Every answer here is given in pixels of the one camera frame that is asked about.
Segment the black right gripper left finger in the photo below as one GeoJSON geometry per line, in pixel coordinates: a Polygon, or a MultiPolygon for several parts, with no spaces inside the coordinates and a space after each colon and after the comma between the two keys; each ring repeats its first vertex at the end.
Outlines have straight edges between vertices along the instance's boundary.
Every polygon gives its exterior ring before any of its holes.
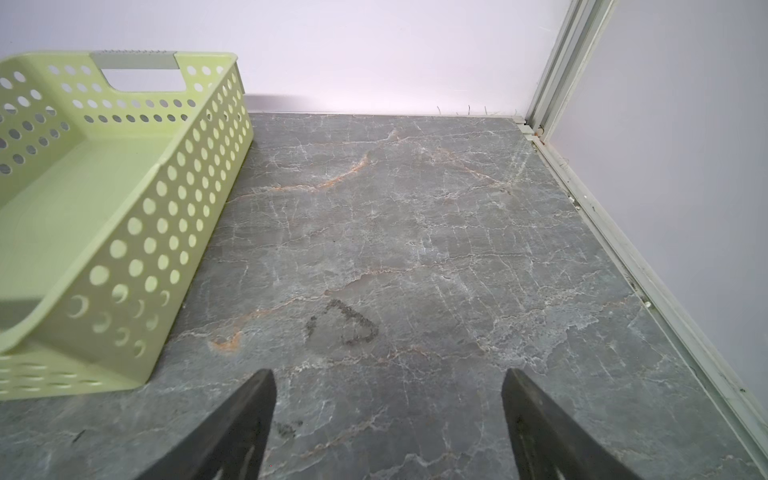
{"type": "Polygon", "coordinates": [[[276,405],[269,369],[255,372],[141,479],[257,479],[276,405]]]}

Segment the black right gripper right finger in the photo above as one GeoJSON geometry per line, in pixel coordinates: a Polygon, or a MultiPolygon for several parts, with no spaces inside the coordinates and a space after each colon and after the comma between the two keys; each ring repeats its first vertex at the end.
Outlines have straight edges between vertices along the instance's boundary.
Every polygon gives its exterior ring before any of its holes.
{"type": "Polygon", "coordinates": [[[502,404],[521,479],[637,479],[524,371],[509,369],[502,404]]]}

